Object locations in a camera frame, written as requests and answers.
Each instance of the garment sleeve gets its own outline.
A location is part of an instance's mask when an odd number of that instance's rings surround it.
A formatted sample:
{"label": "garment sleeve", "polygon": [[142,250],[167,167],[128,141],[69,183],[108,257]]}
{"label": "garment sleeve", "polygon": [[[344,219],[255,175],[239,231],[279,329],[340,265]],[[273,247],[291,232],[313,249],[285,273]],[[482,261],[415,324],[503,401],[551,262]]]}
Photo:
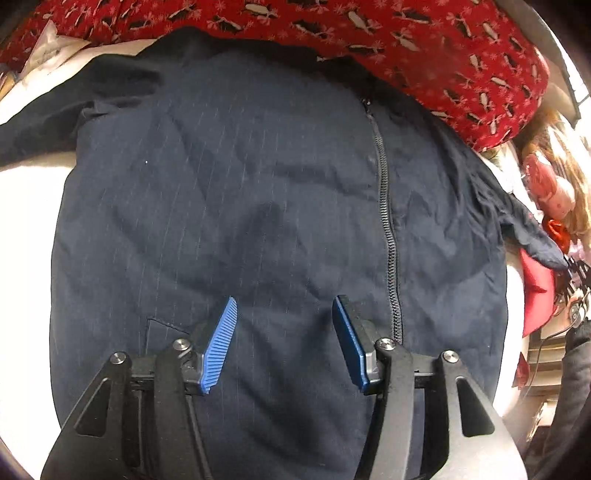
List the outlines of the garment sleeve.
{"label": "garment sleeve", "polygon": [[534,215],[514,195],[507,193],[490,169],[470,151],[470,165],[477,195],[481,202],[492,202],[504,237],[514,238],[527,254],[552,270],[565,270],[568,265],[558,245],[548,236]]}
{"label": "garment sleeve", "polygon": [[44,153],[76,149],[84,123],[141,103],[163,83],[150,55],[101,55],[0,125],[0,167]]}

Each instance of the ridged blue rubber pad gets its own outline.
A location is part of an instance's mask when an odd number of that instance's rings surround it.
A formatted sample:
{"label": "ridged blue rubber pad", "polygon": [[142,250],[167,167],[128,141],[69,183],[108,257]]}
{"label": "ridged blue rubber pad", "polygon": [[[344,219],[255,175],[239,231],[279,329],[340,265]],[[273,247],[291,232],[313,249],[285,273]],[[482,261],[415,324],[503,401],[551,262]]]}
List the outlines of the ridged blue rubber pad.
{"label": "ridged blue rubber pad", "polygon": [[332,320],[351,381],[365,393],[369,386],[369,380],[365,374],[365,354],[338,297],[333,300]]}
{"label": "ridged blue rubber pad", "polygon": [[236,300],[230,297],[209,341],[207,350],[203,354],[203,375],[200,383],[203,394],[208,394],[209,389],[220,378],[226,353],[234,335],[237,319],[238,307]]}

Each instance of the red fabric with fish print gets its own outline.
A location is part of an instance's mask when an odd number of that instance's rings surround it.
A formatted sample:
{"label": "red fabric with fish print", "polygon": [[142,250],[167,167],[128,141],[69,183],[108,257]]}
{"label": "red fabric with fish print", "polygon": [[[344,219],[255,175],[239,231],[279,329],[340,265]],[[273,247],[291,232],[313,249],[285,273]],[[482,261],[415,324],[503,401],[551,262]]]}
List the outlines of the red fabric with fish print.
{"label": "red fabric with fish print", "polygon": [[94,44],[211,35],[350,54],[483,151],[514,137],[548,84],[537,49],[493,0],[44,0],[0,61],[20,69],[48,19]]}

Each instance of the navy pinstripe fabric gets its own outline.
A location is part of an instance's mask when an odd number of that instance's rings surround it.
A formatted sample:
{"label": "navy pinstripe fabric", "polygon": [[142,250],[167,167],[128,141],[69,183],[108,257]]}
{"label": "navy pinstripe fabric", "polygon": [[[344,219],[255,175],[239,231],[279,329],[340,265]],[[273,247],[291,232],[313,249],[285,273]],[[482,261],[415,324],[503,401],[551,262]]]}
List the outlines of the navy pinstripe fabric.
{"label": "navy pinstripe fabric", "polygon": [[103,56],[0,127],[0,158],[75,146],[52,264],[51,374],[64,421],[113,352],[159,349],[234,296],[221,380],[198,402],[217,479],[352,478],[371,401],[330,305],[389,331],[378,166],[390,162],[405,344],[454,348],[494,393],[506,327],[501,229],[561,256],[442,122],[348,60],[180,30]]}

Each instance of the black zipper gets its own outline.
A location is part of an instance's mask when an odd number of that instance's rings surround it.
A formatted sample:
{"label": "black zipper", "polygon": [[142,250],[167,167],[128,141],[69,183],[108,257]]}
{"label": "black zipper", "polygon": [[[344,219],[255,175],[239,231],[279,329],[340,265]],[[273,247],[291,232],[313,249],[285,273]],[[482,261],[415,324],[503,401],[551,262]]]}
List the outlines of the black zipper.
{"label": "black zipper", "polygon": [[365,115],[374,130],[374,143],[378,153],[379,166],[379,216],[382,221],[386,243],[388,245],[388,299],[391,314],[391,336],[402,344],[402,311],[398,298],[398,252],[396,238],[392,228],[392,215],[390,211],[390,193],[388,181],[388,158],[384,149],[384,139],[379,132],[378,123],[369,110],[370,100],[363,100]]}

